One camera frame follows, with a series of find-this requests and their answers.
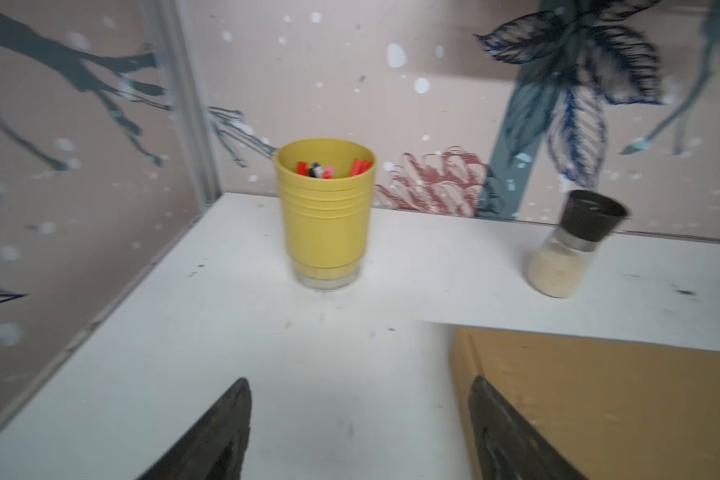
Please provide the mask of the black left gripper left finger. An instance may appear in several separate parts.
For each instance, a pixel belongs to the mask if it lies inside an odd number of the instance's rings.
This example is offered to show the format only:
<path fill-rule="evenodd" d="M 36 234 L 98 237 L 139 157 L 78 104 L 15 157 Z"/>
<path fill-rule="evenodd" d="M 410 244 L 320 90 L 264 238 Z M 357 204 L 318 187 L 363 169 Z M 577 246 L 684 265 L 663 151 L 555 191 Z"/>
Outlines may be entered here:
<path fill-rule="evenodd" d="M 139 480 L 235 480 L 250 436 L 252 394 L 239 378 Z"/>

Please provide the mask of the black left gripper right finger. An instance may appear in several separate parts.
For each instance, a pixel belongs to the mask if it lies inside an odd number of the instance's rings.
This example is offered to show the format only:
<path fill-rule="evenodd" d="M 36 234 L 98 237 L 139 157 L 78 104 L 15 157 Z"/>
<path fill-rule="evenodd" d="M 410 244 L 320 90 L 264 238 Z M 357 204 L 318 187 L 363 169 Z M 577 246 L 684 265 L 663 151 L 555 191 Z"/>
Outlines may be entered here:
<path fill-rule="evenodd" d="M 586 479 L 482 376 L 468 408 L 480 479 Z"/>

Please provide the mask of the brown cardboard box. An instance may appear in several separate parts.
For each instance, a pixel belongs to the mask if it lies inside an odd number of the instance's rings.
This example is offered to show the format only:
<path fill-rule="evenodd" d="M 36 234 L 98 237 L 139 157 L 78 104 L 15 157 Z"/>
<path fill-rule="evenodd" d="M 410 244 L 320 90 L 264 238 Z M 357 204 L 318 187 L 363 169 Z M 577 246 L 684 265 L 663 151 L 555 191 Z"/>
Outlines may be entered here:
<path fill-rule="evenodd" d="M 720 352 L 460 327 L 450 366 L 476 479 L 477 376 L 586 479 L 720 479 Z"/>

